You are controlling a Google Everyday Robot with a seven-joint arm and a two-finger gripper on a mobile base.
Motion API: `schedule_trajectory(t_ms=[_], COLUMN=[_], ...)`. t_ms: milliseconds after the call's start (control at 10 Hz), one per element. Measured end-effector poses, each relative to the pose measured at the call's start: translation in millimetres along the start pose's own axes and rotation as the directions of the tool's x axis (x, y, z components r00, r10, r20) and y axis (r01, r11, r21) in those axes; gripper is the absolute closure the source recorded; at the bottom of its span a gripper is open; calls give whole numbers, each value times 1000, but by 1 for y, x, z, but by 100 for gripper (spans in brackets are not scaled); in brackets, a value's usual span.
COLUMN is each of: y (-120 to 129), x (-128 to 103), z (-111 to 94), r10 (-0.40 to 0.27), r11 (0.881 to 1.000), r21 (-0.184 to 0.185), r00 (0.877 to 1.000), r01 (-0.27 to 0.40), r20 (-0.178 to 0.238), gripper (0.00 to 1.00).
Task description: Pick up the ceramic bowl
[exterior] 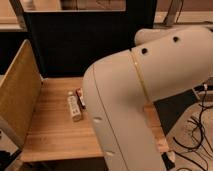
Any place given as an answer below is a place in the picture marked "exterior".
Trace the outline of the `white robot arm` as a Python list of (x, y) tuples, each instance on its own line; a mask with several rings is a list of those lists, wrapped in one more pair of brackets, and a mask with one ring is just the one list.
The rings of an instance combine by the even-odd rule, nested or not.
[(166, 171), (144, 106), (213, 75), (213, 32), (171, 29), (93, 63), (83, 94), (109, 171)]

